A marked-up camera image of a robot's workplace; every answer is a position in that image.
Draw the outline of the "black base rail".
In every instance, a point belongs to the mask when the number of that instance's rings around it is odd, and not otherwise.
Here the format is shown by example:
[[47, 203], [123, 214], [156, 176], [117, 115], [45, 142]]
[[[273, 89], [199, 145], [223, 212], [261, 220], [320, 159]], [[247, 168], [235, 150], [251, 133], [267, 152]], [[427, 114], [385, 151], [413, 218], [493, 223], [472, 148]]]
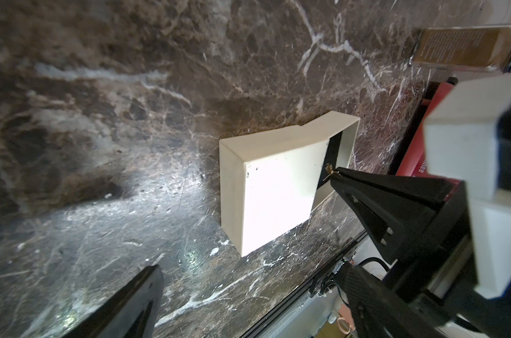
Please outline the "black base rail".
[[333, 282], [334, 274], [355, 256], [356, 250], [367, 237], [368, 234], [363, 231], [357, 237], [348, 239], [341, 251], [242, 336], [315, 337], [324, 325], [335, 323], [343, 301], [339, 296], [339, 288]]

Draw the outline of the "gold stud earring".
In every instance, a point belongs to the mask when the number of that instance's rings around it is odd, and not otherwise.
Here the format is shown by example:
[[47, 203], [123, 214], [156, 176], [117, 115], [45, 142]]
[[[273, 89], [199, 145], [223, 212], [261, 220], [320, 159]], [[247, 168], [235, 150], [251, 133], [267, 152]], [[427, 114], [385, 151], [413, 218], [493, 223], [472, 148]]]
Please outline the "gold stud earring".
[[332, 164], [328, 163], [326, 166], [325, 166], [325, 171], [327, 173], [327, 175], [324, 177], [323, 179], [323, 182], [327, 182], [332, 175], [334, 174], [339, 174], [339, 171], [337, 169], [335, 169]]

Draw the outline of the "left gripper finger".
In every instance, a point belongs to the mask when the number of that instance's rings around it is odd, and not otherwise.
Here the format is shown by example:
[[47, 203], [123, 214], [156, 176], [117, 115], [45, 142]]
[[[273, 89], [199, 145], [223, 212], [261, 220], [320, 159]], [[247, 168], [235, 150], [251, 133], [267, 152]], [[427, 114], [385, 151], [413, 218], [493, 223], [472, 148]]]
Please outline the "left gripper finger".
[[151, 337], [163, 290], [161, 267], [147, 266], [64, 338]]

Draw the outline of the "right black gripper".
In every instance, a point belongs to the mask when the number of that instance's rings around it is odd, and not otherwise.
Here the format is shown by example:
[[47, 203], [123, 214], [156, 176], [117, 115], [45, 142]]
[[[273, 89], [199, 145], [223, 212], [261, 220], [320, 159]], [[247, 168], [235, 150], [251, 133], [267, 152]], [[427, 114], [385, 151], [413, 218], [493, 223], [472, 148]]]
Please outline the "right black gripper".
[[381, 280], [350, 262], [333, 277], [359, 337], [511, 337], [509, 208], [483, 230], [463, 181], [346, 168], [329, 181], [393, 263]]

